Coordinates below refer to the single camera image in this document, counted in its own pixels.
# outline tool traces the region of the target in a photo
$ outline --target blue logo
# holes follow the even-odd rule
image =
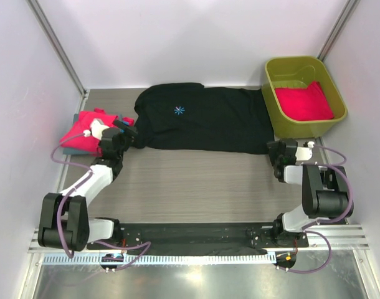
[[[176,107],[173,111],[175,112],[175,114],[180,115],[183,114],[185,110],[183,107]]]

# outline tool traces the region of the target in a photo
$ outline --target white wall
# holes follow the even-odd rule
[[[87,88],[260,85],[281,55],[318,55],[346,0],[39,0]]]
[[[0,1],[0,299],[21,286],[43,196],[59,175],[49,153],[79,101],[27,3]]]
[[[380,271],[380,0],[360,1],[326,65],[349,116],[323,141],[349,157],[353,219],[363,225]]]

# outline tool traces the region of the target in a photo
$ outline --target black t-shirt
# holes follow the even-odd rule
[[[260,90],[155,85],[137,99],[134,146],[266,154],[273,129]]]

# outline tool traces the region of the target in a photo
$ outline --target green bin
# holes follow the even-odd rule
[[[333,125],[346,117],[348,111],[344,101],[320,60],[310,56],[274,58],[266,63],[265,73],[266,82],[262,85],[262,93],[275,136],[279,138],[321,137]],[[277,100],[275,88],[307,88],[313,81],[320,83],[334,113],[334,118],[297,121],[286,116]]]

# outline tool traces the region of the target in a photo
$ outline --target blue folded cloth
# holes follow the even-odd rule
[[[118,119],[122,120],[121,114],[118,115]],[[78,114],[76,113],[76,114],[74,114],[74,120],[72,121],[72,123],[75,123],[77,120],[78,120]],[[90,152],[82,151],[82,150],[75,149],[75,148],[63,148],[63,154],[77,155],[77,154],[90,154]]]

